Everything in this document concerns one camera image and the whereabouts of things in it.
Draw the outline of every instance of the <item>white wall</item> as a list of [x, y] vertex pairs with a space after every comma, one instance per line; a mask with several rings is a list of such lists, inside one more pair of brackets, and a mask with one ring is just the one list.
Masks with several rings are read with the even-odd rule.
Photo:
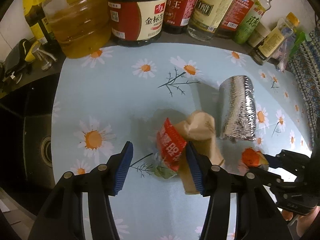
[[279, 18], [292, 12], [300, 20], [300, 28], [311, 32], [315, 28], [314, 11], [307, 0], [272, 0], [271, 9], [262, 17], [261, 23], [273, 29]]
[[[261, 22], [272, 29], [279, 18], [289, 12], [300, 20], [300, 27], [310, 32], [314, 29], [314, 11], [305, 0], [273, 0], [271, 9], [267, 11]], [[31, 39], [33, 34], [23, 16], [22, 0], [14, 0], [0, 22], [0, 60], [4, 61], [11, 48], [21, 39]]]

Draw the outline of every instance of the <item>sink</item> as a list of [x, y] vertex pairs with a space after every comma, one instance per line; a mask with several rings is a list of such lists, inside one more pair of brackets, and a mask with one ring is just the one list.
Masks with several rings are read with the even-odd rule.
[[0, 187], [37, 215], [55, 186], [51, 115], [59, 73], [0, 99]]

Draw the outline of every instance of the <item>sink drain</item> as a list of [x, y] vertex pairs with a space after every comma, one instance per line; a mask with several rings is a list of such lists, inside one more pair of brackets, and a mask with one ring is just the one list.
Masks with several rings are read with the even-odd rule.
[[52, 167], [51, 136], [47, 136], [42, 140], [40, 152], [44, 163], [47, 166]]

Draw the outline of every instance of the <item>metal screw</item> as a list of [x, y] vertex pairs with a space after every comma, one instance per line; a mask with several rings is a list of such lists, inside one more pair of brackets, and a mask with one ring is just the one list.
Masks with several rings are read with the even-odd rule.
[[72, 172], [67, 171], [65, 174], [63, 174], [63, 177], [64, 177], [65, 179], [71, 178], [71, 177], [72, 177]]
[[218, 165], [212, 165], [211, 170], [212, 171], [220, 171], [220, 167]]
[[104, 171], [104, 170], [106, 170], [107, 169], [107, 165], [105, 165], [105, 164], [100, 164], [99, 166], [98, 166], [98, 170], [99, 171]]
[[254, 179], [254, 174], [251, 173], [251, 172], [248, 172], [248, 173], [247, 173], [247, 178], [248, 178], [248, 179]]

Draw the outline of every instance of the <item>dark sauce bottle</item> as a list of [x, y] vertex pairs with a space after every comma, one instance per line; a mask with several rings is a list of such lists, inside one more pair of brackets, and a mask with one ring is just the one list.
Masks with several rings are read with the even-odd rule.
[[162, 32], [166, 0], [108, 0], [112, 37], [119, 45], [139, 47]]

